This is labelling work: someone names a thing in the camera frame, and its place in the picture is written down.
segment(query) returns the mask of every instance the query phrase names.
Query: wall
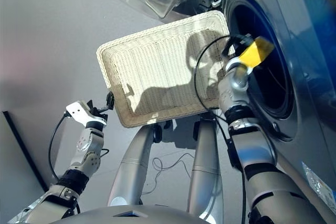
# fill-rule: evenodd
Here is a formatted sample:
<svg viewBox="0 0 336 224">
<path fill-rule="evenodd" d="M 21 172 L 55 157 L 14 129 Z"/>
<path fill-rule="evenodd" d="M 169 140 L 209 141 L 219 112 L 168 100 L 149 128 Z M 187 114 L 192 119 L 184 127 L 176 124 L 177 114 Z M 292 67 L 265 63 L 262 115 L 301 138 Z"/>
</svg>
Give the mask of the wall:
<svg viewBox="0 0 336 224">
<path fill-rule="evenodd" d="M 38 199 L 43 190 L 0 113 L 0 223 Z"/>
<path fill-rule="evenodd" d="M 65 106 L 80 99 L 104 102 L 97 48 L 160 23 L 117 0 L 0 4 L 0 110 L 11 113 L 42 176 L 51 182 L 47 147 Z M 53 161 L 62 131 L 55 138 Z"/>
</svg>

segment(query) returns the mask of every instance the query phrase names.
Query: silver metal cylinder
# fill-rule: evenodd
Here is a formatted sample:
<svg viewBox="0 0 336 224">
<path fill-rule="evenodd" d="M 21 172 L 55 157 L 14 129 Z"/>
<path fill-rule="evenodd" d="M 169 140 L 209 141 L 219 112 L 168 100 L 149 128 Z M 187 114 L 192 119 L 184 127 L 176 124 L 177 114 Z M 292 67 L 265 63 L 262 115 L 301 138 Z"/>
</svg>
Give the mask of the silver metal cylinder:
<svg viewBox="0 0 336 224">
<path fill-rule="evenodd" d="M 215 123 L 201 121 L 187 212 L 210 223 L 223 223 L 223 188 Z"/>
<path fill-rule="evenodd" d="M 315 207 L 286 174 L 258 173 L 247 182 L 247 198 L 252 211 L 250 223 L 269 218 L 273 223 L 325 223 Z"/>
<path fill-rule="evenodd" d="M 111 188 L 108 206 L 139 204 L 152 143 L 153 126 L 142 126 L 121 161 Z"/>
</svg>

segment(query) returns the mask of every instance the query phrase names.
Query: yellow tape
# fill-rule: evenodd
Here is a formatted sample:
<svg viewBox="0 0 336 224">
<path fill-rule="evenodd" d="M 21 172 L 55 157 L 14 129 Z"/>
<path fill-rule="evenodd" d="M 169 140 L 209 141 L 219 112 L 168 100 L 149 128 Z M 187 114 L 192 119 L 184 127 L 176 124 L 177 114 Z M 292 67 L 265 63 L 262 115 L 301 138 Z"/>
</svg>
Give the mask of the yellow tape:
<svg viewBox="0 0 336 224">
<path fill-rule="evenodd" d="M 246 50 L 239 56 L 240 61 L 247 67 L 254 68 L 262 63 L 273 51 L 274 45 L 265 38 L 258 37 Z"/>
</svg>

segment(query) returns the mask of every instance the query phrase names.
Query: washing machine drum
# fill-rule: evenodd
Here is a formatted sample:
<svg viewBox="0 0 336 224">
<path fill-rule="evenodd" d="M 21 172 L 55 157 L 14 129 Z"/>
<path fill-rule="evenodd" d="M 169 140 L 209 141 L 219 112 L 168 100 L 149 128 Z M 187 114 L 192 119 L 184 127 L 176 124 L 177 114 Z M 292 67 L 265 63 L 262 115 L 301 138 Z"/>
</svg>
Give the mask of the washing machine drum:
<svg viewBox="0 0 336 224">
<path fill-rule="evenodd" d="M 268 132 L 291 141 L 297 130 L 295 96 L 284 53 L 265 11 L 255 0 L 231 0 L 225 10 L 231 34 L 263 36 L 274 44 L 269 57 L 253 70 L 248 92 Z"/>
</svg>

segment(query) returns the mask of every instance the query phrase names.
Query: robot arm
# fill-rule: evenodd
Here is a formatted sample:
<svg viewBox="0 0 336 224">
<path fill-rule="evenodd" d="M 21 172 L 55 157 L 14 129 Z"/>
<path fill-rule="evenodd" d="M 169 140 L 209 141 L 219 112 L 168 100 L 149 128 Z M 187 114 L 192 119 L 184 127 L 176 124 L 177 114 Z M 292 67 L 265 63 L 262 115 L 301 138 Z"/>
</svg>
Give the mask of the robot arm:
<svg viewBox="0 0 336 224">
<path fill-rule="evenodd" d="M 285 173 L 276 168 L 276 152 L 249 107 L 248 67 L 232 59 L 219 83 L 219 107 L 225 113 L 232 167 L 245 175 L 251 208 L 249 223 L 325 223 Z"/>
<path fill-rule="evenodd" d="M 67 106 L 67 112 L 85 126 L 77 142 L 77 150 L 70 167 L 52 185 L 40 203 L 31 211 L 27 223 L 51 223 L 73 215 L 80 194 L 85 189 L 90 177 L 100 166 L 100 152 L 103 147 L 103 128 L 107 124 L 107 115 L 77 101 Z"/>
</svg>

